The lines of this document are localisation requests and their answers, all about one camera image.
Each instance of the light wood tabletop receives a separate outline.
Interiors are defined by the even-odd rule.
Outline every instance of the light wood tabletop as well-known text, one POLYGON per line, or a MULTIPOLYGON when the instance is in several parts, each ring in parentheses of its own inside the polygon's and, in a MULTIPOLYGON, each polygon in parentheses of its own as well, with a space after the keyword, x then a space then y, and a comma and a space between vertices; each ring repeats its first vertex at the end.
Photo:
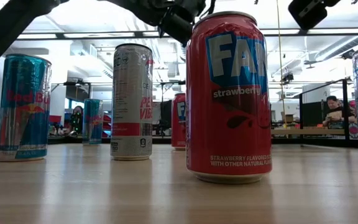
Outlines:
POLYGON ((358 150, 273 146, 261 182, 196 179, 185 152, 111 161, 109 145, 49 145, 41 161, 0 162, 0 224, 356 223, 358 150))

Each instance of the black hair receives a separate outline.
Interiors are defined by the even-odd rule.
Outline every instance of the black hair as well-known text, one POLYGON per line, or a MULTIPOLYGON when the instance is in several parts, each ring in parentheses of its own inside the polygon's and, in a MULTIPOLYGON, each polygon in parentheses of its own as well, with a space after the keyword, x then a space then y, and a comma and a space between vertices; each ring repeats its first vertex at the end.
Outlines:
POLYGON ((329 96, 329 97, 327 97, 327 101, 328 100, 337 101, 338 99, 336 98, 336 96, 329 96))

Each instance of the ceiling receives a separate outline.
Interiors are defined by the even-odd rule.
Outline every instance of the ceiling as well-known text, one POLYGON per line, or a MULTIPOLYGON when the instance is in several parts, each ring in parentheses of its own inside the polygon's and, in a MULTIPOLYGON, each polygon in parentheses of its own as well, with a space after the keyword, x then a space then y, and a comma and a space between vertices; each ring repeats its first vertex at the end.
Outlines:
MULTIPOLYGON (((0 0, 0 8, 6 3, 0 0)), ((296 28, 298 25, 293 20, 287 7, 291 0, 278 0, 280 13, 280 28, 296 28)), ((328 17, 316 27, 358 27, 358 2, 351 4, 352 0, 342 0, 335 7, 328 8, 328 17)), ((254 16, 261 29, 277 29, 277 5, 275 0, 217 0, 215 11, 242 11, 254 16)), ((129 30, 155 30, 137 19, 131 12, 111 4, 107 1, 97 0, 70 0, 68 3, 56 7, 50 14, 36 18, 25 32, 114 32, 129 30)), ((282 37, 281 53, 278 37, 267 37, 268 76, 269 81, 280 81, 280 68, 283 73, 293 72, 296 81, 326 82, 335 80, 352 73, 350 60, 333 57, 325 62, 312 64, 312 69, 306 69, 310 65, 304 65, 307 60, 312 60, 315 53, 332 46, 339 40, 345 40, 349 36, 312 36, 312 37, 282 37)), ((27 41, 28 46, 34 42, 27 41)), ((125 43, 136 42, 152 48, 154 59, 154 82, 167 82, 185 79, 185 64, 180 57, 183 52, 178 42, 173 39, 104 39, 82 40, 84 48, 92 45, 96 47, 97 58, 100 66, 112 68, 112 55, 114 47, 125 43)), ((79 75, 79 71, 86 70, 83 60, 70 61, 74 67, 69 75, 79 75)), ((98 82, 111 83, 111 78, 92 71, 94 77, 83 75, 83 78, 97 80, 98 82)))

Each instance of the wooden table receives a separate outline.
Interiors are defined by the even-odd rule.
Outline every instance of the wooden table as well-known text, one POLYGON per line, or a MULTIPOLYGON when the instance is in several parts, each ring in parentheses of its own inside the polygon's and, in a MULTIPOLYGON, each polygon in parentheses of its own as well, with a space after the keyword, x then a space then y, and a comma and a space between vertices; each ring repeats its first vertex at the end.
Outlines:
POLYGON ((107 144, 48 150, 0 163, 0 224, 358 224, 356 149, 274 146, 273 172, 249 185, 200 181, 167 145, 135 162, 110 161, 107 144))

